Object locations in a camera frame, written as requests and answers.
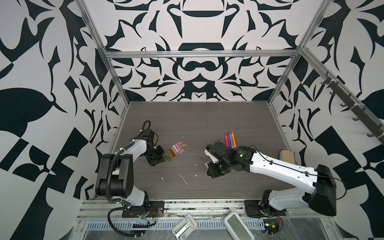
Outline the pink highlighter pen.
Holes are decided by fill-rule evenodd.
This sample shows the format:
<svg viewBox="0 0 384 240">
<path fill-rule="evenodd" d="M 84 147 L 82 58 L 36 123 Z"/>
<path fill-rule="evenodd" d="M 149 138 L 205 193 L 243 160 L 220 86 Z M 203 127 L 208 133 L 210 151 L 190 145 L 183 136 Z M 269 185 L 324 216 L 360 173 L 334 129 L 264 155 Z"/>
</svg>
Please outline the pink highlighter pen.
<svg viewBox="0 0 384 240">
<path fill-rule="evenodd" d="M 228 134 L 225 133 L 225 144 L 227 147 L 230 147 L 229 140 L 228 140 Z"/>
</svg>

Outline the purple highlighter pen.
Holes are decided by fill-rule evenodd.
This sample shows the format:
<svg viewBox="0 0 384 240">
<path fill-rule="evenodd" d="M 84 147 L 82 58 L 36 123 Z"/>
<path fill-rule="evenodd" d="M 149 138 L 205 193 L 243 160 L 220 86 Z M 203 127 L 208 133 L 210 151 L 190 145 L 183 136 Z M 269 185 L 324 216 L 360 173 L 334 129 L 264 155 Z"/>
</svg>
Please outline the purple highlighter pen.
<svg viewBox="0 0 384 240">
<path fill-rule="evenodd" d="M 227 144 L 228 144 L 228 147 L 229 148 L 232 148 L 232 144 L 231 144 L 231 136 L 230 136 L 230 133 L 226 133 L 226 136 L 227 136 Z"/>
</svg>

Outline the orange highlighter pen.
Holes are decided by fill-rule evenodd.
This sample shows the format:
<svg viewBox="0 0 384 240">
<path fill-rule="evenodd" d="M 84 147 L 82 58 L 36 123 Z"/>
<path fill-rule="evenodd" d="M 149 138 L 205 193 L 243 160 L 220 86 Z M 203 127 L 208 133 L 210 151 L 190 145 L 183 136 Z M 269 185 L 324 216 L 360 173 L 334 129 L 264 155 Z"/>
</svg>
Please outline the orange highlighter pen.
<svg viewBox="0 0 384 240">
<path fill-rule="evenodd" d="M 232 137 L 232 147 L 236 148 L 237 144 L 236 144 L 236 139 L 235 139 L 234 132 L 231 132 L 231 137 Z"/>
</svg>

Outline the blue highlighter pen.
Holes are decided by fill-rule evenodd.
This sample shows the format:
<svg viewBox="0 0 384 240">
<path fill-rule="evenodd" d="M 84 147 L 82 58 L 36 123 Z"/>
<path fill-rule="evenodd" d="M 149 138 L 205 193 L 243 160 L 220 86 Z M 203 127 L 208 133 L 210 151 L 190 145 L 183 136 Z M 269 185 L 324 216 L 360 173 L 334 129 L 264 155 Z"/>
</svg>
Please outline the blue highlighter pen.
<svg viewBox="0 0 384 240">
<path fill-rule="evenodd" d="M 231 148 L 234 148 L 234 143 L 233 143 L 232 133 L 229 132 L 228 135 L 229 135 L 229 143 L 230 143 L 230 147 L 231 147 Z"/>
</svg>

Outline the green cap pink marker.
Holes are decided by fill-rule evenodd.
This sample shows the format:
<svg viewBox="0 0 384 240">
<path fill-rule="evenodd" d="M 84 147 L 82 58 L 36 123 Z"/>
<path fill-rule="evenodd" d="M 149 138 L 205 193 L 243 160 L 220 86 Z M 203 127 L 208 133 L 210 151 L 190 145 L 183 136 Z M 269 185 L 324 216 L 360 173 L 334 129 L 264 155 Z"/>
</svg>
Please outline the green cap pink marker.
<svg viewBox="0 0 384 240">
<path fill-rule="evenodd" d="M 202 161 L 203 161 L 203 163 L 205 164 L 205 166 L 207 167 L 207 169 L 209 168 L 209 165 L 208 165 L 208 163 L 204 160 L 204 158 L 203 157 L 201 157 L 201 159 L 202 159 Z"/>
</svg>

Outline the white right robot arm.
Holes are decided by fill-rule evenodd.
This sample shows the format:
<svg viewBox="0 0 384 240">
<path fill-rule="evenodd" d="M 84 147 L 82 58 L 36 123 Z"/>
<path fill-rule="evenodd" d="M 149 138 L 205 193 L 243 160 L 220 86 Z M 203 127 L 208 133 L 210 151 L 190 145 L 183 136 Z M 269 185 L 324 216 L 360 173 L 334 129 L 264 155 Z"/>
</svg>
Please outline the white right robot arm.
<svg viewBox="0 0 384 240">
<path fill-rule="evenodd" d="M 334 217 L 337 214 L 337 185 L 330 169 L 290 164 L 261 153 L 255 146 L 230 148 L 224 143 L 207 145 L 205 154 L 207 175 L 212 179 L 231 171 L 265 175 L 293 186 L 282 191 L 266 190 L 258 203 L 245 201 L 249 217 L 276 217 L 287 209 L 309 208 L 318 214 Z"/>
</svg>

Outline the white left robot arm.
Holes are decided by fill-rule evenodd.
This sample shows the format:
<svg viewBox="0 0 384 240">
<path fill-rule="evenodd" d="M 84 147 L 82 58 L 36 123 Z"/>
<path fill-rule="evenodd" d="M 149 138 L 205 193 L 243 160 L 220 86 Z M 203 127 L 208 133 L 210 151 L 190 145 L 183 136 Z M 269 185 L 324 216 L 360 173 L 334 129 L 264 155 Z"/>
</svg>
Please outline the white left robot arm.
<svg viewBox="0 0 384 240">
<path fill-rule="evenodd" d="M 139 136 L 114 154 L 101 157 L 95 185 L 95 193 L 105 197 L 109 203 L 120 203 L 129 207 L 143 207 L 149 201 L 148 194 L 134 184 L 134 162 L 145 157 L 150 166 L 165 162 L 165 151 L 156 146 L 157 134 L 144 129 Z"/>
</svg>

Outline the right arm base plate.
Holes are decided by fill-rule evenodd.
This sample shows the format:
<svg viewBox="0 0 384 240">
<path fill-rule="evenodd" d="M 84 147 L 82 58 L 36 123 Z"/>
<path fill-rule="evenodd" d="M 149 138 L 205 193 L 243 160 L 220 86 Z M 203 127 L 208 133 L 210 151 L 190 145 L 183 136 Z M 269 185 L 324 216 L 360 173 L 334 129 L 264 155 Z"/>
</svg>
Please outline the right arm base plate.
<svg viewBox="0 0 384 240">
<path fill-rule="evenodd" d="M 278 211 L 269 205 L 261 204 L 257 200 L 245 200 L 245 211 L 250 218 L 272 218 L 277 216 L 286 216 L 286 210 Z"/>
</svg>

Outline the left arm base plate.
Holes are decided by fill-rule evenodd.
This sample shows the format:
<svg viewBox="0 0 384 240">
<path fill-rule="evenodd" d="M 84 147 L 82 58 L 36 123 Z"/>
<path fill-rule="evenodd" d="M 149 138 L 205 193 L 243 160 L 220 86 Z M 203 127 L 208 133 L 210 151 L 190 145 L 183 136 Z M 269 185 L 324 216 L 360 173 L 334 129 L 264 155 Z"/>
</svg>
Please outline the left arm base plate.
<svg viewBox="0 0 384 240">
<path fill-rule="evenodd" d="M 161 215 L 165 208 L 164 201 L 149 201 L 144 202 L 142 206 L 138 207 L 128 207 L 123 210 L 123 218 L 136 218 L 138 216 L 145 216 L 154 218 L 157 215 Z"/>
</svg>

